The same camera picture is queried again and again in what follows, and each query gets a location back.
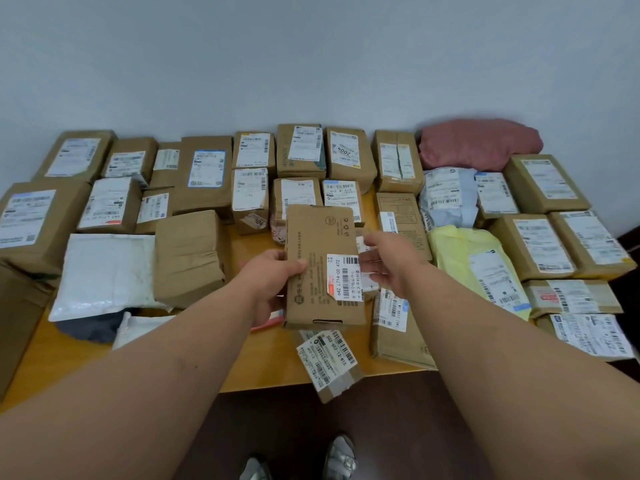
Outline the person's left forearm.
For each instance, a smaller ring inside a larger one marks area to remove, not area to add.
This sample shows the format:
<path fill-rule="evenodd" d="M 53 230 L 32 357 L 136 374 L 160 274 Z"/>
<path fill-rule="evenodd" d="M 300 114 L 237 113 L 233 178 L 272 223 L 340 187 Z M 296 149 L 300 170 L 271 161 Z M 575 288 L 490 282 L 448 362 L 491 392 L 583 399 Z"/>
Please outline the person's left forearm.
<path fill-rule="evenodd" d="M 0 415 L 0 480 L 170 480 L 251 325 L 232 281 Z"/>

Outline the pale blue mailer bag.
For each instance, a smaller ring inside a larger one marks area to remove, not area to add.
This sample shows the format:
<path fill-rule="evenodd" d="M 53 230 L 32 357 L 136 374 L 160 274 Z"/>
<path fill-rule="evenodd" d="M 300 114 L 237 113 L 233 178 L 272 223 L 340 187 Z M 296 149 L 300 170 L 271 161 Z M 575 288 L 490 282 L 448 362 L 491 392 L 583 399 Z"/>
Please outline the pale blue mailer bag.
<path fill-rule="evenodd" d="M 473 168 L 441 167 L 423 172 L 425 184 L 418 204 L 426 231 L 452 225 L 473 228 L 478 190 Z"/>

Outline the person's right shoe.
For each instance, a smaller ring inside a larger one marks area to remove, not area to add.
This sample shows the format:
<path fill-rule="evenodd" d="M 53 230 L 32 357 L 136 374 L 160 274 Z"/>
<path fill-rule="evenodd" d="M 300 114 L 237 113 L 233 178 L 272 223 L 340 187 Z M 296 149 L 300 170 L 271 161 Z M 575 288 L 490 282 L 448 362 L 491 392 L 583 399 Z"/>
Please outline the person's right shoe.
<path fill-rule="evenodd" d="M 331 441 L 323 467 L 321 480 L 353 480 L 357 469 L 354 444 L 345 433 L 340 433 Z"/>

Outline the person's right hand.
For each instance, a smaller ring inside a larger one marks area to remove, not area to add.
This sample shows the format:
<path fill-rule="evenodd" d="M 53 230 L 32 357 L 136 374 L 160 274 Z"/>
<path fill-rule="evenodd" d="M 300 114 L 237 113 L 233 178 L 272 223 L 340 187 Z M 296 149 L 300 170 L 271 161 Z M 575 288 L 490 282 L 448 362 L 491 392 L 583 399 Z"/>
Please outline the person's right hand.
<path fill-rule="evenodd" d="M 434 266 L 425 260 L 404 236 L 396 233 L 394 249 L 396 292 L 400 298 L 414 301 L 427 284 Z"/>

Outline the person's right forearm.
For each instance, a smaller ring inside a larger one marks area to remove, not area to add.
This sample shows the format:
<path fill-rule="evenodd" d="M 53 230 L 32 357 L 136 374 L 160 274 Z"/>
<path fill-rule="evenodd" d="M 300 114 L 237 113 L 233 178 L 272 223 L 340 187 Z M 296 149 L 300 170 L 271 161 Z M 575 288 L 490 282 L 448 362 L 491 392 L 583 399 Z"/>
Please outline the person's right forearm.
<path fill-rule="evenodd" d="M 434 266 L 402 266 L 398 276 L 498 478 L 640 480 L 640 383 Z"/>

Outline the white padded mailer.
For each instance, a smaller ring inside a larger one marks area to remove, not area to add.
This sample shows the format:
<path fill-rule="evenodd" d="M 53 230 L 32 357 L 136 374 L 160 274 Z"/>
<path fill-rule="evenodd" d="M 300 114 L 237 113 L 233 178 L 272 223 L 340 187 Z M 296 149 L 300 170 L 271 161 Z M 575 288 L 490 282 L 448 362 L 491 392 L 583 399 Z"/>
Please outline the white padded mailer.
<path fill-rule="evenodd" d="M 126 308 L 170 309 L 154 298 L 153 235 L 75 233 L 49 322 L 84 319 Z"/>

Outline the person's left hand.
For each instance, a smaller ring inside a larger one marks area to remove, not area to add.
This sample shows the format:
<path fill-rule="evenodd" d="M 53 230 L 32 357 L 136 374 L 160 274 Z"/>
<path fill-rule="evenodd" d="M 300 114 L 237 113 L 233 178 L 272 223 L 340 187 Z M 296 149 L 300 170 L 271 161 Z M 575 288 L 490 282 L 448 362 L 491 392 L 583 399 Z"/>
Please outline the person's left hand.
<path fill-rule="evenodd" d="M 234 278 L 250 302 L 251 328 L 267 322 L 272 312 L 284 308 L 287 282 L 279 282 L 280 258 L 287 259 L 284 250 L 267 250 L 248 261 Z"/>

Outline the pile of labelled cardboard parcels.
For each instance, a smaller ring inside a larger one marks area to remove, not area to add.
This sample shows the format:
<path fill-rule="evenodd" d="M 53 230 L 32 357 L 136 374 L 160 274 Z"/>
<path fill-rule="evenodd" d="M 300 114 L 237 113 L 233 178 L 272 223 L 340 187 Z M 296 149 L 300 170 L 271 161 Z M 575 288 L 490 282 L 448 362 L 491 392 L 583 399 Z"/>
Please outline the pile of labelled cardboard parcels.
<path fill-rule="evenodd" d="M 416 196 L 425 179 L 420 168 L 418 144 L 411 132 L 376 130 L 372 145 L 364 131 L 357 128 L 326 127 L 320 125 L 278 126 L 272 133 L 236 133 L 235 136 L 183 137 L 180 143 L 161 144 L 156 156 L 179 150 L 179 161 L 170 185 L 168 214 L 156 219 L 153 230 L 138 231 L 140 222 L 129 221 L 129 204 L 123 208 L 108 207 L 113 216 L 100 223 L 91 223 L 90 206 L 98 191 L 105 191 L 113 183 L 107 166 L 116 155 L 120 139 L 111 147 L 105 160 L 102 177 L 93 189 L 63 176 L 61 182 L 46 181 L 37 176 L 25 186 L 38 185 L 37 194 L 52 200 L 55 189 L 71 191 L 64 201 L 53 201 L 46 212 L 53 212 L 60 231 L 54 230 L 52 251 L 36 254 L 27 251 L 17 254 L 0 251 L 0 271 L 14 274 L 20 291 L 9 291 L 1 284 L 0 292 L 9 299 L 26 300 L 25 306 L 10 307 L 0 300 L 0 314 L 9 312 L 15 322 L 26 320 L 25 338 L 19 343 L 15 364 L 9 367 L 7 379 L 0 380 L 0 401 L 8 384 L 26 370 L 23 355 L 34 345 L 29 343 L 37 329 L 44 324 L 47 303 L 53 305 L 60 286 L 63 260 L 69 238 L 75 233 L 106 233 L 124 235 L 153 235 L 154 298 L 170 306 L 170 314 L 183 312 L 209 291 L 221 290 L 239 270 L 240 260 L 249 260 L 263 250 L 283 246 L 287 238 L 272 238 L 276 230 L 287 234 L 285 204 L 291 196 L 304 195 L 303 205 L 324 206 L 326 183 L 354 184 L 355 206 L 358 215 L 374 218 L 364 222 L 364 231 L 399 231 L 418 250 L 421 257 L 434 261 L 428 234 L 419 215 Z M 520 154 L 516 162 L 511 157 L 507 183 L 515 169 L 516 202 L 520 190 L 537 214 L 499 216 L 489 231 L 498 238 L 510 258 L 518 279 L 530 282 L 562 281 L 593 284 L 619 278 L 637 267 L 636 261 L 619 241 L 611 236 L 599 217 L 589 208 L 589 202 L 573 184 L 565 170 L 551 155 Z M 346 330 L 323 330 L 321 338 L 336 335 L 345 339 L 345 353 L 338 366 L 359 370 L 362 376 L 398 373 L 417 368 L 435 370 L 435 364 L 412 314 L 402 300 L 383 298 L 387 305 L 381 319 L 376 314 L 380 295 L 376 290 L 374 305 L 364 298 L 364 326 Z M 107 354 L 111 344 L 92 345 L 87 341 L 68 338 L 55 327 L 58 342 L 70 348 L 91 348 L 86 358 L 79 358 L 74 369 L 91 359 Z M 302 350 L 308 339 L 304 330 L 290 330 L 281 326 L 252 333 L 224 381 L 222 392 L 235 392 L 264 387 L 313 382 L 322 402 L 335 397 L 341 371 L 331 364 L 318 363 Z"/>

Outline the person's shoe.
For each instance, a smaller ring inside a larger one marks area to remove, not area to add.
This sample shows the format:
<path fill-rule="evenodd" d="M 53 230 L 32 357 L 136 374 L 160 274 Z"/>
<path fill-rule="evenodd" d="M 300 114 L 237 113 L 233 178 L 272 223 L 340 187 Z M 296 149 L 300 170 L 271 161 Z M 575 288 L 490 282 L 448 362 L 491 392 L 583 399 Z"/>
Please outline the person's shoe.
<path fill-rule="evenodd" d="M 323 467 L 321 480 L 353 480 L 357 469 L 354 444 L 345 433 L 340 433 L 331 441 Z"/>
<path fill-rule="evenodd" d="M 254 456 L 247 460 L 239 480 L 273 480 L 273 476 L 267 463 Z"/>

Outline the white crinkled plastic bag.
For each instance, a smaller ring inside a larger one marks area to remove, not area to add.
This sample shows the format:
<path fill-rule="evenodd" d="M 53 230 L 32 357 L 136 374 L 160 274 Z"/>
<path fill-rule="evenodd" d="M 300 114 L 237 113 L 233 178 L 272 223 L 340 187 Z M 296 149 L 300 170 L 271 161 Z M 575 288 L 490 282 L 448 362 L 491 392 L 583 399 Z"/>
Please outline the white crinkled plastic bag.
<path fill-rule="evenodd" d="M 175 315 L 146 317 L 136 316 L 132 315 L 130 312 L 125 312 L 117 329 L 116 337 L 111 349 L 117 350 L 133 340 L 146 335 L 174 318 L 174 316 Z"/>

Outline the dark grey soft bag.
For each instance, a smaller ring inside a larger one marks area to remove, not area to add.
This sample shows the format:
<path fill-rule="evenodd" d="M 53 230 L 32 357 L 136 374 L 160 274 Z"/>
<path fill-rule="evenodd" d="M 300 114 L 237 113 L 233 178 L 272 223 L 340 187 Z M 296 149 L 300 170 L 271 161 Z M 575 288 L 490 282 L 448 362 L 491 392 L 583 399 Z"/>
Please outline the dark grey soft bag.
<path fill-rule="evenodd" d="M 57 321 L 54 325 L 62 334 L 76 340 L 112 344 L 125 314 L 132 311 L 133 308 L 126 308 L 114 313 Z"/>

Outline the brown printed carton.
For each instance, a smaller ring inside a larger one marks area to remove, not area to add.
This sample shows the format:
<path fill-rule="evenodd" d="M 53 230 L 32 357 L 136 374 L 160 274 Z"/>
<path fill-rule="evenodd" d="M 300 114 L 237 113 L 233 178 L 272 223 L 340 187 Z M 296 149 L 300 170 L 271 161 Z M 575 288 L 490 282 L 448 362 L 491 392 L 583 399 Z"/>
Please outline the brown printed carton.
<path fill-rule="evenodd" d="M 287 259 L 305 260 L 307 267 L 287 281 L 284 328 L 323 331 L 364 326 L 352 209 L 291 204 L 286 228 Z"/>

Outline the yellow mailer bag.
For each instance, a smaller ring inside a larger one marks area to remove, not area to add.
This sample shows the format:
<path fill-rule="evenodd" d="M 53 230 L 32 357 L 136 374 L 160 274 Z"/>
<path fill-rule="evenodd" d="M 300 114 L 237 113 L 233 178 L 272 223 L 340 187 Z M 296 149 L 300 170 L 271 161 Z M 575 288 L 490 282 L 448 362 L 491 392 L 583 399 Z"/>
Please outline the yellow mailer bag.
<path fill-rule="evenodd" d="M 487 230 L 441 226 L 428 233 L 436 266 L 469 290 L 527 322 L 532 311 L 516 270 Z"/>

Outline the pink plastic mailer bag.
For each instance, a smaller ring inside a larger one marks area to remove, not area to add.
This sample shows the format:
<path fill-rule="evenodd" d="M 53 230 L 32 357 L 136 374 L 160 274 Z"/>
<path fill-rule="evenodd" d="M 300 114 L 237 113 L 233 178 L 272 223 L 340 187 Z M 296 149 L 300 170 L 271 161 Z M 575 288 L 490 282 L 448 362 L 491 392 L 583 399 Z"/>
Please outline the pink plastic mailer bag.
<path fill-rule="evenodd" d="M 505 118 L 458 118 L 423 127 L 419 137 L 422 168 L 474 168 L 502 171 L 512 155 L 539 154 L 537 129 Z"/>

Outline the small pink packet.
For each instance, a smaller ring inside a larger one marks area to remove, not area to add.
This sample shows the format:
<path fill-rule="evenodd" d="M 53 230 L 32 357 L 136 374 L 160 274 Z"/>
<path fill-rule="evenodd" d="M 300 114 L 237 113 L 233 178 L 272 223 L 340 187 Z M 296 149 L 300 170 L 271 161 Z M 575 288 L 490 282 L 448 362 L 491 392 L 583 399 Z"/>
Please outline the small pink packet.
<path fill-rule="evenodd" d="M 263 331 L 263 330 L 268 330 L 268 329 L 270 329 L 272 327 L 281 326 L 282 323 L 284 322 L 284 318 L 285 318 L 285 316 L 284 316 L 284 310 L 283 309 L 274 311 L 274 312 L 271 313 L 271 315 L 270 315 L 269 319 L 267 320 L 267 322 L 265 322 L 265 323 L 263 323 L 263 324 L 261 324 L 259 326 L 252 327 L 251 332 L 252 333 L 260 332 L 260 331 Z"/>

